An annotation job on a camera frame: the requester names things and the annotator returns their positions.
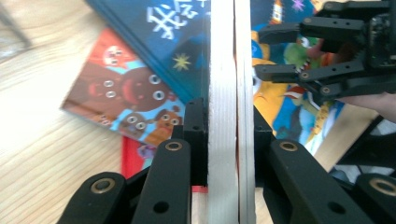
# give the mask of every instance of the screw hole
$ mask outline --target screw hole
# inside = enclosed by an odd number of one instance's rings
[[[179,142],[170,142],[165,145],[165,148],[168,149],[169,151],[178,151],[182,147],[183,146]]]
[[[328,87],[323,87],[321,90],[323,93],[329,93],[330,89]]]
[[[158,202],[158,203],[156,203],[155,205],[154,205],[154,212],[155,213],[159,213],[159,214],[161,214],[161,213],[165,213],[165,212],[167,212],[168,211],[168,209],[169,209],[169,203],[166,203],[166,202]]]
[[[298,148],[291,142],[281,142],[279,145],[283,150],[286,151],[296,151]]]
[[[335,203],[335,202],[329,202],[327,204],[327,206],[330,208],[330,210],[332,210],[334,213],[337,214],[345,214],[346,213],[346,209],[339,203]]]

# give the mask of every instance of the children's book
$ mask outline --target children's book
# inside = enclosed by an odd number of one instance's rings
[[[100,34],[62,108],[150,147],[170,138],[185,110],[110,28]]]
[[[301,22],[320,8],[319,1],[250,0],[252,65],[296,64],[297,72],[329,63],[331,55],[317,59],[306,55],[318,40],[299,36],[295,43],[267,45],[259,42],[261,28],[282,22]],[[343,104],[337,101],[317,105],[311,93],[296,84],[263,82],[254,75],[253,103],[270,124],[276,138],[291,139],[315,154],[337,119]]]
[[[86,0],[183,103],[207,98],[208,0]]]

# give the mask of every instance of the cartoon illustration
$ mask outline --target cartoon illustration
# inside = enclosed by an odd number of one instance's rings
[[[176,96],[147,67],[121,75],[94,63],[86,63],[64,107],[84,116],[116,117],[123,109],[150,111]]]
[[[103,38],[99,38],[96,47],[93,48],[89,62],[127,69],[126,63],[136,59],[134,53],[113,30],[105,29],[101,37]]]
[[[292,0],[292,2],[293,2],[292,8],[293,8],[296,12],[302,12],[302,11],[304,11],[305,5],[304,5],[303,1],[304,1],[304,0]]]
[[[275,0],[270,24],[282,23],[283,8],[281,0]]]
[[[152,119],[145,119],[140,113],[132,112],[120,122],[118,130],[123,135],[139,139],[152,122]]]
[[[146,143],[157,147],[162,141],[171,137],[173,127],[183,122],[182,117],[177,114],[180,108],[173,106],[173,110],[163,109],[158,113],[154,119],[156,121],[156,129],[144,140]]]
[[[299,36],[296,43],[289,43],[283,53],[285,63],[295,64],[297,72],[320,67],[321,58],[308,58],[306,51],[315,46],[318,40],[314,37]]]
[[[93,121],[95,121],[95,122],[97,122],[97,123],[99,123],[99,124],[101,124],[101,125],[103,125],[103,126],[106,126],[106,127],[110,127],[111,124],[112,124],[112,122],[113,122],[115,119],[116,119],[116,118],[108,117],[108,116],[105,115],[105,114],[95,115],[95,116],[93,116],[93,117],[91,118],[91,120],[93,120]]]
[[[147,68],[136,68],[123,75],[122,98],[132,110],[149,111],[165,101],[175,101],[176,96],[163,81]]]
[[[259,36],[256,31],[251,31],[251,43],[252,66],[256,64],[275,64],[270,61],[270,47],[267,44],[259,42]],[[265,117],[266,121],[272,125],[279,112],[279,108],[283,103],[283,94],[285,93],[288,84],[263,82],[256,76],[254,68],[252,68],[252,78],[253,103]]]

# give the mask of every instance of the wooden table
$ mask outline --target wooden table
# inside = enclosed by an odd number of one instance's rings
[[[0,223],[54,223],[85,179],[120,171],[120,135],[60,109],[105,23],[82,0],[1,2],[33,47],[0,64]],[[326,169],[375,116],[357,110],[345,109],[329,135],[338,140],[318,152]],[[256,211],[271,222],[259,189]]]

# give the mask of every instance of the metal screw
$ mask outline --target metal screw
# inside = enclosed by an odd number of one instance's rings
[[[302,78],[309,78],[309,74],[307,74],[307,73],[301,73],[301,77],[302,77]]]
[[[329,87],[323,87],[322,88],[323,93],[330,93],[330,88]]]
[[[165,148],[168,149],[169,151],[178,151],[182,147],[183,146],[179,142],[170,142],[165,145]]]
[[[383,194],[396,197],[396,186],[387,180],[373,178],[370,180],[370,185],[373,189],[376,189]]]
[[[102,178],[99,180],[96,180],[92,185],[91,185],[91,191],[96,194],[103,194],[116,186],[116,181],[112,178]]]

